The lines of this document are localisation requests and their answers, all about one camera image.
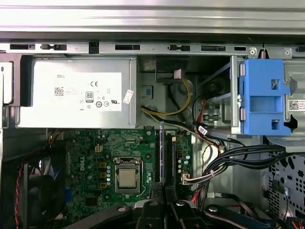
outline green circuit board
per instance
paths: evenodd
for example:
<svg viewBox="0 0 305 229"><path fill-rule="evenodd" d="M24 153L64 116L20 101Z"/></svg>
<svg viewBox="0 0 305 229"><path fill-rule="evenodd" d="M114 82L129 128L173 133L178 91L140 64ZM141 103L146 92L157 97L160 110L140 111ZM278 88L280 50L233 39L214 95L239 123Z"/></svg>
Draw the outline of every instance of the green circuit board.
<svg viewBox="0 0 305 229"><path fill-rule="evenodd" d="M169 133L177 139L176 170L191 173L192 160L186 159L192 154L191 135L182 131ZM155 130L71 130L64 134L68 141L68 222L76 222L116 203L132 207L150 197L150 183L156 179Z"/></svg>

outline qr code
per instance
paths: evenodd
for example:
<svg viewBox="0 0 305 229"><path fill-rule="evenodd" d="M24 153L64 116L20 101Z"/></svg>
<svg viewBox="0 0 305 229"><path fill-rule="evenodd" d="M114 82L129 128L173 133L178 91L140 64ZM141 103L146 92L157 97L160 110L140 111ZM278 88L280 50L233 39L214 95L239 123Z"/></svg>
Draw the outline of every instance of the qr code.
<svg viewBox="0 0 305 229"><path fill-rule="evenodd" d="M296 100L289 101L289 109L290 110L298 110L299 109L299 102Z"/></svg>
<svg viewBox="0 0 305 229"><path fill-rule="evenodd" d="M63 96L64 90L63 87L55 87L55 96Z"/></svg>

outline ce mark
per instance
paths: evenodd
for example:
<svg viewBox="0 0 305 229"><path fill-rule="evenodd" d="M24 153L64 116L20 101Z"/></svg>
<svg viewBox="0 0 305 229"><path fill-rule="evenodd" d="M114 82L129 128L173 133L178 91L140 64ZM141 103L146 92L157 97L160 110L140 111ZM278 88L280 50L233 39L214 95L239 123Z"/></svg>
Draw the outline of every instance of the ce mark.
<svg viewBox="0 0 305 229"><path fill-rule="evenodd" d="M98 81L91 81L90 85L91 85L91 87L94 87L94 86L98 87L99 86Z"/></svg>

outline blue connector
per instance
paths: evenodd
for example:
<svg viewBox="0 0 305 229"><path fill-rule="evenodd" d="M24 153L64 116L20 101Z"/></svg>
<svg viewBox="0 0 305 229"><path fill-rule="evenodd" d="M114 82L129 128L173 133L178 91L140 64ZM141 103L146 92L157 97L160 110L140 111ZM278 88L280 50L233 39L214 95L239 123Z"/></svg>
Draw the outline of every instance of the blue connector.
<svg viewBox="0 0 305 229"><path fill-rule="evenodd" d="M72 190L70 188L65 189L65 204L68 204L72 201Z"/></svg>
<svg viewBox="0 0 305 229"><path fill-rule="evenodd" d="M284 61L249 59L244 61L245 76L240 77L239 94L246 135L291 135L284 126L284 98L290 93L284 85Z"/></svg>

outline label sticker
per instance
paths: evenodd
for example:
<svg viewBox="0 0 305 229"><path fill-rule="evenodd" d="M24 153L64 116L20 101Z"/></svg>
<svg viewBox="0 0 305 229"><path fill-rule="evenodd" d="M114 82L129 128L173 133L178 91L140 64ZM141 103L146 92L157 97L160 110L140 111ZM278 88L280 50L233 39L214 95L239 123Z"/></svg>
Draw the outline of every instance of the label sticker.
<svg viewBox="0 0 305 229"><path fill-rule="evenodd" d="M199 126L198 130L202 135L206 135L208 133L208 131L204 129L202 126Z"/></svg>
<svg viewBox="0 0 305 229"><path fill-rule="evenodd" d="M132 99L132 95L133 95L133 91L128 89L127 92L126 92L126 95L123 99L123 103L129 104L130 100Z"/></svg>
<svg viewBox="0 0 305 229"><path fill-rule="evenodd" d="M121 73L47 73L35 105L94 111L122 110Z"/></svg>
<svg viewBox="0 0 305 229"><path fill-rule="evenodd" d="M305 99L288 100L289 111L305 111Z"/></svg>

